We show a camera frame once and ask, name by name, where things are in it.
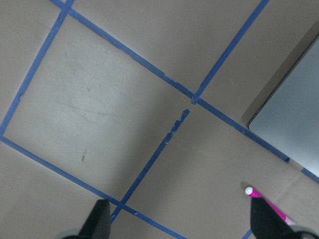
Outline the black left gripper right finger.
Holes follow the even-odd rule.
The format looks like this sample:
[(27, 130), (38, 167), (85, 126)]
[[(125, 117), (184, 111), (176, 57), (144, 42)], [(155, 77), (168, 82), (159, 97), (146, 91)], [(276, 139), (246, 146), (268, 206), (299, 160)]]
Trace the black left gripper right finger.
[(250, 226), (257, 239), (317, 239), (319, 237), (305, 227), (288, 225), (263, 198), (251, 199)]

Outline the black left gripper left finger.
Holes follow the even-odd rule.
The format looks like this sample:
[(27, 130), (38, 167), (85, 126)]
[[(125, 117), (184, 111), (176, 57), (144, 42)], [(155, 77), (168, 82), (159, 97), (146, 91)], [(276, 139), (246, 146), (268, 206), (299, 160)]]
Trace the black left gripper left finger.
[(58, 236), (59, 239), (108, 239), (111, 233), (110, 202), (97, 200), (77, 234)]

